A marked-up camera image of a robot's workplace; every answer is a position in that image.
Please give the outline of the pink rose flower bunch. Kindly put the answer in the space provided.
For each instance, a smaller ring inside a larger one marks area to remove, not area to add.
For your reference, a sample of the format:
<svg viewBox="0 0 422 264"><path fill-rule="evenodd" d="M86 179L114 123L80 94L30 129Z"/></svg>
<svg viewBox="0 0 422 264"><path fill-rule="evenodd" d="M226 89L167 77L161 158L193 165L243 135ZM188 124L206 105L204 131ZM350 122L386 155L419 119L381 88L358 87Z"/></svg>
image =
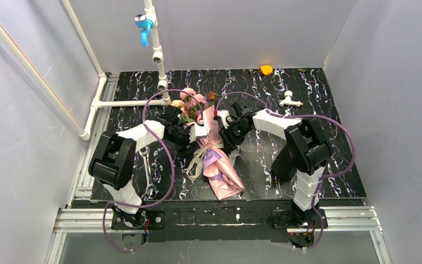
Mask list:
<svg viewBox="0 0 422 264"><path fill-rule="evenodd" d="M173 100L171 105L180 109L180 124L197 123L202 116L202 111L214 105L219 97L214 91L209 92L206 96L197 93L194 89L184 88L183 91L190 93L192 96L181 92L179 100Z"/></svg>

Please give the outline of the cream ribbon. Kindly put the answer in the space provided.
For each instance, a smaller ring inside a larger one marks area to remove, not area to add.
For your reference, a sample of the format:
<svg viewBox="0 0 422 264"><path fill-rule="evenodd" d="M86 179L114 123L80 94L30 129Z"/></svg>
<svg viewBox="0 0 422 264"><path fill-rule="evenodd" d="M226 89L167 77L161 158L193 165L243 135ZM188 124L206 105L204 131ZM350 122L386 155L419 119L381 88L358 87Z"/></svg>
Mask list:
<svg viewBox="0 0 422 264"><path fill-rule="evenodd" d="M202 146L194 152L194 157L186 169L186 175L192 182L197 180L203 172L204 168L209 167L212 163L222 158L216 151L224 147L222 140L213 144Z"/></svg>

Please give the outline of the pink bouquet wrapping paper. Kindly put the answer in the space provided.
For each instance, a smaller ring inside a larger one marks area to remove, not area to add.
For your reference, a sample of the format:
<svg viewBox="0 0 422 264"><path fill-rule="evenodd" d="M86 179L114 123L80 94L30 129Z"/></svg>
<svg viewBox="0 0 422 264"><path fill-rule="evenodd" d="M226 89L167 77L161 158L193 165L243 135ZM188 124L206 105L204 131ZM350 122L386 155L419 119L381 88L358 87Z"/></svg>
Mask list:
<svg viewBox="0 0 422 264"><path fill-rule="evenodd" d="M204 110L202 118L204 125L208 128L208 136L205 139L198 139L195 142L202 146L213 144L222 140L219 135L219 124L214 120L215 107L211 106ZM216 149L222 156L221 159L204 168L200 176L205 176L218 200L238 195L244 191L245 186L241 178L237 175L230 157L223 152L223 148Z"/></svg>

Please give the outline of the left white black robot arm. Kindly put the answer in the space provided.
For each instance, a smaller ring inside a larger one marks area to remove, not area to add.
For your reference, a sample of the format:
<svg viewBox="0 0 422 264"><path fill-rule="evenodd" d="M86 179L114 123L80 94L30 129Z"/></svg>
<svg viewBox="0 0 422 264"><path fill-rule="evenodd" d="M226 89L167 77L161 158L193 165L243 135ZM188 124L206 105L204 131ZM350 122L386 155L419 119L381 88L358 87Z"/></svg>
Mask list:
<svg viewBox="0 0 422 264"><path fill-rule="evenodd" d="M145 208L132 185L134 159L154 142L170 141L187 146L208 134L203 120L185 123L181 110L167 106L155 120L120 132L105 131L88 165L90 176L99 180L111 194L114 205L123 213L135 215Z"/></svg>

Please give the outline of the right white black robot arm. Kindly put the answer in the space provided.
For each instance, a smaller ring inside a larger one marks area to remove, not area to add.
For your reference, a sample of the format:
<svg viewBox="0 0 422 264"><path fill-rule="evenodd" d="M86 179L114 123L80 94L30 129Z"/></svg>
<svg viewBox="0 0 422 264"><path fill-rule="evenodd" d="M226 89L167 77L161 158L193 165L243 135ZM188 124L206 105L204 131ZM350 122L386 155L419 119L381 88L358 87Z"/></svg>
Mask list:
<svg viewBox="0 0 422 264"><path fill-rule="evenodd" d="M224 152L240 146L252 130L265 131L286 141L274 159L271 171L280 179L297 178L293 206L299 212L312 210L319 201L316 192L332 155L332 148L315 118L293 118L269 109L252 106L244 100L232 104L234 114L214 111Z"/></svg>

